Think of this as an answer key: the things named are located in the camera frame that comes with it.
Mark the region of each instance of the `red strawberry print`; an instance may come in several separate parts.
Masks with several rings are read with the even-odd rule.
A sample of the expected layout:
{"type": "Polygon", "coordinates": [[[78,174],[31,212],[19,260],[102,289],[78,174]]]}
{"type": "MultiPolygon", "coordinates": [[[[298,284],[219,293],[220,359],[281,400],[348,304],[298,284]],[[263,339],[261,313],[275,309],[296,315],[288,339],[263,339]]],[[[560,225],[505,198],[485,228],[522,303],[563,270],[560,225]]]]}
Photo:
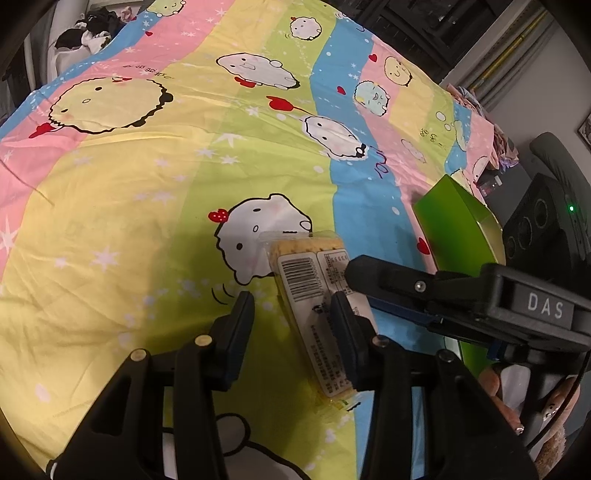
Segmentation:
{"type": "Polygon", "coordinates": [[[244,87],[254,88],[256,86],[255,82],[249,82],[248,80],[241,79],[240,77],[234,77],[234,80],[244,87]]]}
{"type": "Polygon", "coordinates": [[[29,138],[35,138],[35,137],[38,137],[39,135],[43,135],[48,132],[53,132],[55,129],[56,129],[56,127],[52,126],[51,123],[45,122],[44,124],[37,125],[35,132],[33,132],[31,135],[29,135],[29,138]]]}
{"type": "Polygon", "coordinates": [[[212,222],[216,223],[225,223],[228,221],[228,211],[220,208],[217,212],[209,212],[207,218],[209,218],[212,222]]]}

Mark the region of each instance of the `wall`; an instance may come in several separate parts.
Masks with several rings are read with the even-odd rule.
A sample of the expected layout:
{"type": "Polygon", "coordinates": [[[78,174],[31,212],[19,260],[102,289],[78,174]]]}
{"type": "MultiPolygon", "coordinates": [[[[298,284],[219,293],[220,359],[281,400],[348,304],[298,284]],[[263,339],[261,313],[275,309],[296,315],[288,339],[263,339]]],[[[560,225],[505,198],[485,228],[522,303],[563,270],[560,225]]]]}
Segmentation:
{"type": "Polygon", "coordinates": [[[528,144],[552,132],[591,183],[591,151],[577,129],[591,112],[591,72],[562,29],[557,30],[530,68],[490,112],[524,158],[528,144]]]}

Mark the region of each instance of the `cartoon character print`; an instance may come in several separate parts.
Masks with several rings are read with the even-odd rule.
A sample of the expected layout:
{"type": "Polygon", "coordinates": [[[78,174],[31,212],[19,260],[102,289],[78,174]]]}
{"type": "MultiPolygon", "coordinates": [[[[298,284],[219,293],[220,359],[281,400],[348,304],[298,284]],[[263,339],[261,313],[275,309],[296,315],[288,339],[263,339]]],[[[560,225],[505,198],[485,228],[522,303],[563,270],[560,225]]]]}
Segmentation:
{"type": "Polygon", "coordinates": [[[251,53],[233,53],[216,60],[235,77],[236,81],[247,87],[268,85],[281,90],[298,88],[300,82],[283,68],[279,60],[269,60],[251,53]]]}
{"type": "Polygon", "coordinates": [[[322,27],[315,18],[291,17],[291,34],[300,40],[314,40],[322,33],[322,27]]]}
{"type": "MultiPolygon", "coordinates": [[[[252,442],[244,417],[225,413],[217,417],[216,425],[228,480],[310,480],[297,465],[252,442]]],[[[163,464],[167,477],[178,477],[172,429],[163,433],[163,464]]]]}
{"type": "Polygon", "coordinates": [[[470,188],[470,180],[467,179],[465,171],[460,168],[456,170],[454,173],[451,174],[451,177],[458,182],[464,189],[472,193],[472,189],[470,188]]]}
{"type": "Polygon", "coordinates": [[[386,77],[396,85],[407,87],[413,79],[413,74],[398,59],[388,57],[384,63],[386,77]]]}
{"type": "Polygon", "coordinates": [[[157,17],[172,17],[179,13],[187,2],[185,0],[154,0],[146,10],[157,17]]]}
{"type": "Polygon", "coordinates": [[[325,116],[309,116],[304,120],[303,130],[320,145],[326,147],[335,160],[364,160],[367,145],[346,126],[325,116]]]}
{"type": "Polygon", "coordinates": [[[259,242],[260,234],[312,231],[310,217],[297,209],[282,193],[243,200],[229,211],[220,209],[211,212],[209,219],[220,224],[215,232],[216,246],[240,285],[248,285],[254,277],[267,277],[272,273],[267,255],[259,242]]]}
{"type": "Polygon", "coordinates": [[[299,110],[306,113],[307,117],[299,119],[302,122],[302,130],[326,148],[326,152],[334,160],[365,160],[367,158],[369,147],[340,122],[325,116],[313,115],[281,97],[268,95],[267,98],[270,100],[269,107],[273,110],[283,112],[299,110]]]}
{"type": "Polygon", "coordinates": [[[411,142],[405,139],[402,139],[401,142],[404,148],[406,148],[414,158],[421,163],[427,163],[427,159],[425,158],[425,155],[423,155],[423,152],[417,150],[411,142]]]}
{"type": "Polygon", "coordinates": [[[84,80],[66,90],[49,111],[49,122],[29,136],[63,127],[103,134],[116,128],[141,127],[148,117],[173,101],[160,83],[121,77],[84,80]]]}
{"type": "Polygon", "coordinates": [[[358,83],[353,98],[375,115],[382,116],[388,110],[390,95],[371,80],[358,83]]]}
{"type": "Polygon", "coordinates": [[[464,125],[462,124],[461,120],[456,120],[453,123],[453,126],[456,129],[456,142],[460,146],[460,149],[465,152],[467,145],[464,138],[464,125]]]}

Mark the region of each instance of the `snack package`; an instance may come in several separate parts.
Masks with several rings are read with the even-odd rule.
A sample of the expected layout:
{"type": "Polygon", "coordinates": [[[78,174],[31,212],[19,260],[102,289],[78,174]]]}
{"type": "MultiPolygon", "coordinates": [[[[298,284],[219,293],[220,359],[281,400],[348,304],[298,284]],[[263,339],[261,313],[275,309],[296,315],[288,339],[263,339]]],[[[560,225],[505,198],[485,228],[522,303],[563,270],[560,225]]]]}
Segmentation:
{"type": "Polygon", "coordinates": [[[376,326],[365,295],[345,281],[349,256],[343,241],[332,232],[279,237],[267,242],[267,251],[282,303],[301,337],[320,392],[341,407],[354,406],[360,397],[346,378],[330,327],[332,294],[344,291],[353,311],[376,326]]]}

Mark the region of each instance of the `picture frame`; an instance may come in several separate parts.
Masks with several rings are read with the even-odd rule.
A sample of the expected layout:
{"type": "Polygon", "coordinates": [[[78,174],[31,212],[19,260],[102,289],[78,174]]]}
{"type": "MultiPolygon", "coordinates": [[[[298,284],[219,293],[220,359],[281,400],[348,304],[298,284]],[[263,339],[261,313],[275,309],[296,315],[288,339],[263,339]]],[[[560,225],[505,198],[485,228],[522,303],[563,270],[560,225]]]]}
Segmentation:
{"type": "Polygon", "coordinates": [[[591,150],[591,113],[583,121],[577,132],[587,145],[587,148],[591,150]]]}

